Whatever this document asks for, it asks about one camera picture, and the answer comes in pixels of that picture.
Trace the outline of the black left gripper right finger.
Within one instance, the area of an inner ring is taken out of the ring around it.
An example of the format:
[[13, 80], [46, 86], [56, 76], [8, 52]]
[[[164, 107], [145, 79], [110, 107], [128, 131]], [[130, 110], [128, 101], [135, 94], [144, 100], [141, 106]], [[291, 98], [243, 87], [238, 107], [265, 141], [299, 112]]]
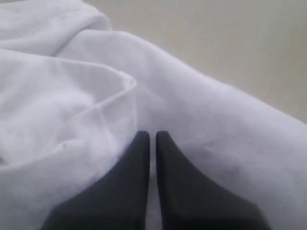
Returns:
[[267, 230], [255, 204], [203, 175], [170, 134], [156, 134], [156, 174], [164, 230]]

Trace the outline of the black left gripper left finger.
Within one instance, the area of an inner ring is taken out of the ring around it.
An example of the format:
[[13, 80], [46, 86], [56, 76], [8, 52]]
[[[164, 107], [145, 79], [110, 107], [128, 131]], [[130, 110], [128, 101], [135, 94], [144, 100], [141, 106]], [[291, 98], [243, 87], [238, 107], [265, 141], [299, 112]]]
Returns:
[[139, 131], [100, 180], [56, 206], [44, 230], [143, 230], [150, 174], [150, 136]]

